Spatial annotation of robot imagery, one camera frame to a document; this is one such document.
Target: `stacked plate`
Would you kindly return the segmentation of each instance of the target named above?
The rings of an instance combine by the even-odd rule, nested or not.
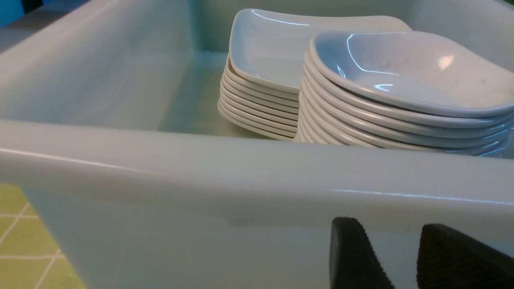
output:
[[[323,33],[304,57],[296,141],[494,156],[514,74],[424,32]]]
[[[267,137],[291,140],[296,136],[298,107],[298,95],[242,78],[227,59],[218,100],[218,111],[225,119]]]
[[[235,17],[220,83],[218,111],[227,120],[280,140],[296,136],[303,54],[312,37],[331,31],[407,31],[388,16],[311,17],[245,9]]]

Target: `tile grout line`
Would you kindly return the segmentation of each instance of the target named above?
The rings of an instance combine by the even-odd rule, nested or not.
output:
[[[0,214],[0,218],[17,218],[18,215],[16,214]],[[38,216],[34,215],[23,215],[20,217],[20,219],[39,219]]]
[[[45,259],[65,259],[64,255],[43,255],[43,256],[23,256],[23,255],[0,255],[0,260],[45,260]]]
[[[21,210],[21,212],[16,216],[16,218],[14,218],[14,221],[12,221],[12,224],[11,226],[2,234],[2,236],[0,237],[0,245],[2,244],[2,242],[5,240],[5,238],[7,237],[7,235],[12,231],[12,229],[14,228],[14,226],[16,226],[16,224],[18,223],[18,221],[22,218],[23,214],[25,213],[25,211],[29,208],[30,204],[27,203],[25,205],[25,207],[23,207],[23,209]]]
[[[56,262],[57,260],[57,257],[59,255],[59,253],[61,253],[61,250],[60,249],[57,249],[56,253],[53,254],[53,257],[52,259],[50,260],[50,262],[48,262],[48,265],[46,266],[45,270],[43,271],[43,274],[41,275],[41,277],[39,278],[39,281],[36,283],[36,285],[34,286],[34,289],[39,289],[39,287],[41,286],[41,284],[43,284],[43,281],[45,281],[45,278],[46,276],[48,275],[48,272],[50,272],[50,269],[52,268],[53,264]]]

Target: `white dish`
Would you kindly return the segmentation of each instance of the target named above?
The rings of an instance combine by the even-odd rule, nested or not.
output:
[[[317,113],[313,110],[309,102],[303,96],[303,92],[300,91],[300,105],[302,107],[302,111],[305,112],[304,115],[306,119],[309,120],[309,124],[313,131],[318,135],[330,135],[331,138],[323,138],[327,142],[331,143],[330,140],[337,140],[338,145],[349,145],[356,147],[367,147],[367,148],[377,148],[378,146],[371,144],[369,142],[363,141],[359,138],[356,138],[346,132],[340,131],[335,128],[333,125],[326,122],[324,119],[319,117]]]
[[[514,110],[513,73],[435,34],[329,32],[309,52],[328,79],[383,103],[452,117]]]
[[[488,150],[488,147],[491,144],[487,144],[484,146],[479,146],[475,148],[465,148],[465,149],[446,149],[446,148],[434,148],[434,147],[425,147],[425,146],[417,146],[415,144],[400,142],[391,140],[388,138],[384,138],[378,135],[374,135],[353,127],[349,124],[343,123],[339,121],[337,118],[331,116],[330,114],[324,114],[323,109],[319,107],[319,105],[312,100],[307,98],[307,95],[303,93],[300,94],[300,106],[307,107],[307,111],[315,118],[316,122],[320,124],[327,132],[331,135],[339,139],[340,135],[350,135],[354,138],[359,139],[360,141],[372,144],[376,147],[387,148],[387,149],[401,149],[401,150],[411,150],[411,151],[422,151],[422,152],[438,152],[438,153],[451,153],[451,154],[464,154],[464,155],[476,155]]]
[[[495,124],[505,121],[507,118],[511,117],[511,114],[505,114],[485,118],[456,118],[408,111],[397,107],[381,104],[379,102],[374,102],[368,100],[367,98],[360,97],[358,95],[354,95],[350,92],[345,91],[341,87],[337,86],[336,84],[325,78],[321,74],[321,72],[319,72],[318,69],[314,66],[312,60],[310,59],[310,55],[307,53],[305,56],[305,66],[307,67],[307,70],[310,72],[310,76],[312,76],[316,80],[316,82],[318,82],[321,86],[323,86],[324,89],[326,89],[328,92],[338,97],[339,99],[347,103],[351,103],[364,110],[404,121],[426,124],[435,127],[472,129],[493,127]]]
[[[270,121],[286,124],[286,125],[289,125],[289,126],[292,126],[292,127],[296,127],[298,125],[298,122],[295,121],[295,120],[279,117],[279,116],[276,116],[276,115],[272,115],[272,114],[269,114],[269,113],[265,113],[265,112],[253,109],[253,108],[251,108],[249,106],[240,104],[239,102],[232,100],[230,97],[226,96],[221,91],[219,93],[220,93],[220,97],[223,98],[223,100],[226,103],[228,103],[230,106],[233,106],[233,107],[235,107],[237,109],[240,109],[240,110],[242,110],[242,111],[244,111],[246,113],[253,114],[253,115],[256,115],[256,116],[268,119]]]
[[[225,96],[227,96],[228,98],[232,99],[233,101],[236,101],[236,102],[238,102],[238,103],[240,103],[240,104],[242,104],[244,106],[251,107],[251,108],[253,108],[255,110],[258,110],[258,111],[261,111],[261,112],[265,112],[267,114],[276,115],[277,117],[289,119],[289,120],[292,120],[294,122],[298,121],[298,114],[293,114],[293,113],[279,111],[279,110],[273,109],[271,107],[267,107],[265,105],[261,105],[261,104],[258,104],[256,102],[247,100],[247,99],[242,98],[240,96],[237,96],[237,95],[233,94],[232,92],[228,91],[221,83],[220,83],[220,90],[219,91],[220,92],[223,91],[223,94]]]
[[[311,117],[307,115],[308,111],[304,114],[305,128],[310,132],[319,143],[328,143],[330,145],[347,146],[347,144],[341,142],[339,139],[333,137],[324,129],[322,129]]]
[[[285,131],[288,131],[288,132],[296,133],[297,128],[293,127],[292,125],[286,125],[286,124],[283,124],[283,123],[278,123],[278,122],[275,122],[275,121],[271,121],[269,119],[265,119],[265,118],[262,118],[262,117],[250,114],[250,113],[248,113],[246,111],[238,109],[235,106],[231,106],[227,101],[225,101],[225,99],[226,99],[226,97],[223,95],[223,93],[221,93],[219,95],[220,102],[222,103],[222,105],[226,109],[228,109],[230,112],[232,112],[234,114],[237,114],[237,115],[239,115],[241,117],[244,117],[246,119],[249,119],[249,120],[253,120],[253,121],[258,122],[260,124],[267,125],[267,126],[272,127],[272,128],[276,128],[276,129],[279,129],[279,130],[285,130]]]
[[[265,124],[253,121],[251,119],[244,118],[244,117],[242,117],[240,115],[237,115],[237,114],[231,112],[230,110],[228,110],[221,100],[218,101],[218,105],[219,105],[218,107],[221,107],[221,109],[223,110],[223,112],[226,115],[228,115],[231,118],[237,120],[238,122],[245,123],[247,125],[250,125],[252,127],[255,127],[255,128],[267,131],[267,132],[271,132],[271,133],[274,133],[274,134],[282,135],[282,136],[284,136],[284,137],[286,137],[288,139],[292,139],[292,138],[294,138],[296,136],[296,133],[285,131],[285,130],[280,130],[280,129],[277,129],[277,128],[274,128],[274,127],[270,127],[268,125],[265,125]]]
[[[300,135],[302,142],[308,143],[317,143],[312,139],[312,137],[305,130],[305,121],[302,119],[302,112],[298,114],[298,133]]]
[[[234,70],[249,81],[298,94],[303,53],[323,31],[410,31],[389,16],[313,17],[244,9],[235,16],[229,56]]]
[[[237,89],[239,91],[242,91],[244,93],[247,93],[249,95],[253,95],[255,97],[262,98],[262,99],[265,99],[267,101],[275,102],[275,103],[286,105],[286,106],[291,106],[291,107],[295,107],[295,108],[299,107],[298,97],[296,98],[296,100],[290,100],[290,99],[280,98],[278,96],[274,96],[274,95],[271,95],[271,94],[258,92],[258,91],[254,90],[254,89],[251,89],[251,88],[248,88],[246,86],[240,85],[239,83],[237,83],[237,82],[233,81],[232,79],[230,79],[230,77],[228,77],[228,75],[225,75],[225,81],[230,86],[234,87],[235,89]]]
[[[488,143],[492,143],[498,139],[505,138],[505,134],[510,132],[510,128],[502,128],[500,132],[496,132],[494,134],[485,136],[485,137],[477,137],[477,138],[444,138],[444,137],[434,137],[434,136],[426,136],[421,134],[413,134],[405,131],[399,131],[391,128],[384,127],[382,125],[378,125],[376,123],[361,119],[352,114],[346,113],[343,110],[333,106],[329,102],[327,102],[323,97],[319,96],[312,88],[310,83],[306,82],[305,79],[302,79],[302,92],[304,96],[309,99],[315,101],[323,111],[320,113],[320,116],[326,119],[325,114],[330,114],[333,117],[336,117],[339,121],[349,124],[358,129],[367,131],[372,134],[376,134],[379,136],[383,136],[385,138],[394,139],[397,141],[402,141],[406,143],[412,143],[420,146],[428,146],[428,147],[438,147],[438,148],[469,148],[482,146]]]
[[[500,157],[503,151],[509,146],[509,144],[510,136],[508,136],[502,141],[499,141],[498,144],[492,146],[491,149],[487,150],[486,152],[480,153],[477,156]]]
[[[328,144],[323,138],[321,138],[318,134],[316,134],[313,129],[310,127],[307,122],[304,114],[300,111],[299,118],[302,121],[302,130],[305,134],[305,138],[312,143],[322,143],[324,145]]]
[[[230,63],[230,57],[227,57],[227,64],[226,64],[226,67],[225,67],[225,73],[227,74],[228,78],[232,79],[233,81],[235,81],[235,82],[239,83],[240,85],[245,86],[247,88],[253,89],[253,90],[258,91],[258,92],[262,92],[262,93],[267,93],[267,94],[270,94],[270,95],[278,96],[278,97],[281,97],[281,98],[298,101],[298,94],[292,94],[292,93],[287,93],[287,92],[283,92],[283,91],[278,91],[276,89],[269,88],[269,87],[266,87],[266,86],[262,86],[260,84],[248,81],[248,80],[240,77],[234,71],[234,68],[232,67],[232,65]]]
[[[278,139],[278,140],[291,140],[290,137],[279,135],[279,134],[275,134],[275,133],[272,133],[272,132],[269,132],[269,131],[265,131],[265,130],[262,130],[260,128],[256,128],[254,126],[248,125],[246,123],[240,122],[240,121],[230,117],[227,113],[225,113],[225,109],[221,105],[221,103],[218,102],[217,106],[218,106],[219,114],[223,118],[225,118],[226,120],[228,120],[228,121],[232,122],[233,124],[237,125],[238,127],[242,127],[242,128],[247,129],[249,131],[258,133],[260,135],[264,135],[264,136],[267,136],[267,137],[270,137],[270,138],[274,138],[274,139]]]
[[[233,94],[235,94],[235,95],[237,95],[237,96],[239,96],[241,98],[244,98],[246,100],[258,103],[260,105],[267,106],[267,107],[269,107],[271,109],[275,109],[275,110],[279,110],[279,111],[283,111],[283,112],[287,112],[287,113],[291,113],[291,114],[295,114],[295,115],[298,114],[298,108],[296,108],[296,107],[286,106],[286,105],[282,105],[282,104],[279,104],[279,103],[276,103],[276,102],[268,101],[268,100],[265,100],[265,99],[262,99],[262,98],[259,98],[259,97],[255,97],[253,95],[250,95],[248,93],[242,92],[242,91],[240,91],[240,90],[230,86],[230,84],[228,84],[227,81],[225,80],[226,77],[227,76],[223,74],[222,82],[221,82],[221,85],[220,85],[221,89],[224,89],[226,91],[230,91]]]

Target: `white bowl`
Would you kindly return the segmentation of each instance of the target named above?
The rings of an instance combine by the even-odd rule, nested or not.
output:
[[[296,108],[296,107],[291,107],[291,106],[279,104],[279,103],[276,103],[276,102],[272,102],[272,101],[269,101],[269,100],[266,100],[266,99],[262,99],[262,98],[259,98],[259,97],[255,97],[253,95],[250,95],[248,93],[242,92],[239,89],[236,89],[236,88],[232,87],[225,80],[226,77],[227,77],[226,75],[223,75],[222,81],[221,81],[221,85],[220,85],[220,88],[223,89],[224,92],[225,91],[229,91],[229,92],[231,92],[231,93],[233,93],[233,94],[235,94],[235,95],[237,95],[237,96],[239,96],[241,98],[244,98],[246,100],[258,103],[258,104],[263,105],[263,106],[267,106],[267,107],[269,107],[271,109],[275,109],[275,110],[279,110],[279,111],[283,111],[283,112],[287,112],[287,113],[295,114],[295,115],[298,114],[298,108]]]
[[[298,101],[298,94],[292,94],[292,93],[287,93],[287,92],[283,92],[283,91],[278,91],[276,89],[269,88],[269,87],[266,87],[266,86],[262,86],[260,84],[248,81],[248,80],[240,77],[234,71],[234,68],[232,67],[232,64],[230,63],[230,57],[227,57],[227,64],[225,66],[224,73],[227,74],[229,79],[231,79],[234,82],[237,82],[240,85],[245,86],[245,87],[247,87],[249,89],[253,89],[253,90],[258,91],[258,92],[262,92],[262,93],[278,96],[278,97],[289,99],[289,100]]]
[[[315,101],[322,109],[321,117],[324,118],[325,114],[330,114],[336,117],[339,121],[349,124],[353,127],[367,131],[372,134],[383,136],[385,138],[394,139],[406,143],[412,143],[420,146],[437,147],[437,148],[469,148],[476,146],[483,146],[492,143],[496,140],[505,138],[505,134],[510,132],[510,127],[503,128],[502,131],[477,138],[443,138],[426,136],[420,134],[413,134],[409,132],[399,131],[391,128],[384,127],[382,125],[375,124],[373,122],[355,117],[348,114],[337,107],[333,106],[316,92],[313,91],[309,83],[302,80],[302,90],[304,95],[313,101]]]
[[[376,146],[374,144],[371,144],[369,142],[366,142],[364,140],[361,140],[360,138],[354,137],[353,135],[338,130],[335,126],[331,125],[330,123],[326,122],[323,118],[321,118],[317,112],[314,111],[312,106],[310,106],[309,102],[305,100],[305,97],[303,96],[303,91],[300,91],[300,105],[302,107],[302,111],[304,112],[304,115],[306,119],[309,119],[309,124],[311,125],[311,128],[317,135],[329,135],[332,138],[325,138],[323,139],[334,141],[333,139],[336,139],[340,145],[349,145],[349,146],[355,146],[355,147],[367,147],[367,148],[377,148],[379,146]]]
[[[238,103],[240,103],[240,104],[242,104],[244,106],[251,107],[251,108],[253,108],[253,109],[257,110],[257,111],[261,111],[263,113],[275,115],[275,116],[280,117],[280,118],[288,119],[288,120],[291,120],[291,121],[293,121],[295,123],[298,121],[298,114],[293,114],[293,113],[279,111],[279,110],[273,109],[271,107],[267,107],[267,106],[258,104],[256,102],[247,100],[245,98],[242,98],[240,96],[237,96],[234,93],[228,91],[221,83],[220,83],[219,91],[220,91],[220,93],[222,92],[225,96],[227,96],[228,98],[232,99],[233,101],[236,101],[236,102],[238,102]]]
[[[271,132],[274,132],[274,133],[278,133],[278,134],[282,134],[282,135],[285,135],[285,136],[290,136],[290,137],[295,137],[295,135],[296,135],[296,130],[297,130],[296,127],[293,127],[293,126],[290,126],[290,125],[286,125],[286,124],[281,124],[281,123],[274,122],[274,121],[270,121],[270,120],[267,120],[265,118],[258,117],[258,116],[255,116],[253,114],[249,114],[249,113],[246,113],[246,112],[244,112],[242,110],[239,110],[239,109],[229,105],[224,100],[224,97],[222,95],[220,95],[219,102],[223,105],[224,108],[226,108],[231,113],[233,113],[235,115],[238,115],[240,117],[243,117],[243,118],[245,118],[247,120],[251,120],[251,121],[253,121],[255,123],[259,123],[259,124],[267,126],[268,128],[266,130],[268,130],[268,131],[271,131]]]
[[[389,16],[313,17],[244,9],[235,16],[229,56],[244,79],[298,94],[303,53],[312,37],[323,31],[407,31]]]
[[[262,129],[257,128],[257,127],[253,127],[253,126],[248,125],[246,123],[240,122],[240,121],[230,117],[227,113],[225,113],[225,109],[223,108],[221,103],[218,102],[217,106],[218,106],[219,114],[223,118],[225,118],[226,120],[228,120],[228,121],[232,122],[233,124],[237,125],[238,127],[242,127],[242,128],[247,129],[249,131],[258,133],[260,135],[264,135],[264,136],[267,136],[267,137],[270,137],[270,138],[274,138],[274,139],[278,139],[278,140],[291,140],[290,137],[286,137],[286,136],[283,136],[283,135],[275,134],[275,133],[272,133],[272,132],[269,132],[269,131],[262,130]]]
[[[334,137],[339,138],[340,135],[350,135],[354,138],[357,138],[364,143],[372,144],[381,148],[388,149],[401,149],[401,150],[413,150],[413,151],[423,151],[423,152],[439,152],[439,153],[452,153],[452,154],[464,154],[464,155],[476,155],[487,151],[491,146],[491,142],[489,144],[485,144],[483,146],[473,147],[473,148],[436,148],[436,147],[426,147],[426,146],[418,146],[411,143],[405,143],[401,141],[396,141],[388,138],[381,137],[379,135],[375,135],[369,133],[367,131],[356,128],[347,123],[341,122],[336,117],[325,112],[318,104],[312,99],[309,99],[308,94],[304,94],[304,90],[301,90],[300,93],[300,106],[302,111],[310,112],[310,115],[316,120],[316,122],[323,127],[327,132],[329,132]]]
[[[306,131],[305,119],[302,117],[302,112],[298,114],[298,132],[297,135],[300,136],[300,139],[302,142],[308,142],[308,143],[323,143],[319,141],[314,141],[313,138],[309,135],[309,133]]]
[[[486,156],[486,157],[501,157],[503,151],[509,146],[510,144],[510,136],[505,138],[502,141],[499,141],[498,143],[490,146],[490,149],[478,154],[477,156]]]
[[[255,97],[258,97],[258,98],[261,98],[261,99],[265,99],[267,101],[271,101],[271,102],[275,102],[275,103],[279,103],[279,104],[282,104],[282,105],[291,106],[291,107],[295,107],[295,108],[298,108],[300,106],[298,104],[298,96],[296,97],[295,100],[290,100],[290,99],[281,98],[281,97],[278,97],[278,96],[275,96],[275,95],[271,95],[271,94],[267,94],[267,93],[262,93],[262,92],[254,90],[254,89],[248,88],[246,86],[240,85],[239,83],[237,83],[237,82],[233,81],[232,79],[230,79],[230,77],[228,77],[228,75],[226,75],[225,81],[230,86],[232,86],[235,89],[237,89],[238,91],[242,91],[242,92],[247,93],[249,95],[253,95]]]
[[[223,113],[225,113],[225,115],[229,116],[230,118],[237,120],[238,123],[244,123],[244,124],[250,125],[250,126],[252,126],[254,128],[258,128],[258,129],[261,129],[261,130],[264,130],[264,131],[267,131],[267,132],[271,132],[271,133],[274,133],[276,135],[281,135],[281,136],[283,136],[282,139],[291,140],[292,138],[294,138],[296,136],[296,133],[285,131],[285,130],[281,130],[281,129],[277,129],[277,128],[274,128],[274,127],[270,127],[269,125],[265,125],[265,124],[262,124],[260,122],[256,122],[256,121],[253,121],[251,119],[247,119],[245,117],[242,117],[242,116],[240,116],[238,114],[235,114],[235,113],[231,112],[229,109],[227,109],[227,107],[225,106],[225,104],[223,103],[223,101],[221,99],[218,100],[218,109],[219,110],[221,109],[223,111]]]
[[[223,101],[226,102],[229,106],[231,106],[231,107],[233,107],[235,109],[239,109],[239,110],[241,110],[241,111],[243,111],[243,112],[245,112],[247,114],[254,115],[254,116],[266,119],[266,120],[270,121],[273,124],[277,123],[278,125],[286,125],[286,127],[292,127],[292,128],[296,128],[297,125],[298,125],[297,121],[290,120],[290,119],[287,119],[287,118],[278,117],[276,115],[272,115],[272,114],[269,114],[269,113],[261,112],[261,111],[255,110],[255,109],[253,109],[251,107],[242,105],[242,104],[238,103],[237,101],[232,100],[230,97],[227,97],[221,91],[219,92],[219,97],[222,98]]]
[[[512,119],[493,129],[449,129],[431,127],[377,115],[346,103],[325,91],[305,71],[306,93],[310,93],[324,110],[355,127],[399,141],[431,147],[474,147],[491,143],[491,138],[509,132]]]
[[[309,53],[328,79],[383,103],[452,117],[514,110],[513,73],[435,34],[322,33]]]
[[[367,111],[370,117],[383,122],[384,126],[388,124],[391,125],[391,128],[399,130],[430,135],[431,128],[439,128],[437,133],[443,137],[451,137],[452,135],[454,137],[478,137],[482,133],[487,135],[500,130],[513,117],[513,114],[506,114],[487,118],[455,118],[418,113],[373,102],[367,98],[349,93],[325,78],[313,65],[307,53],[305,55],[304,71],[306,71],[305,77],[309,83],[319,85],[323,91],[340,100],[331,98],[332,101],[329,101],[327,99],[332,105],[358,107]]]
[[[307,134],[309,134],[315,142],[318,143],[327,143],[330,145],[343,145],[346,144],[341,142],[339,139],[333,137],[324,129],[322,129],[311,117],[307,110],[304,110],[305,113],[302,113],[303,117],[303,125]]]

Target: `textured black grip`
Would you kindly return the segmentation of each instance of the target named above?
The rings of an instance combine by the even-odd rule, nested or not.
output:
[[[514,288],[514,259],[441,224],[423,227],[417,260],[420,289]]]
[[[362,225],[353,218],[332,221],[329,271],[332,289],[394,288],[380,266]]]

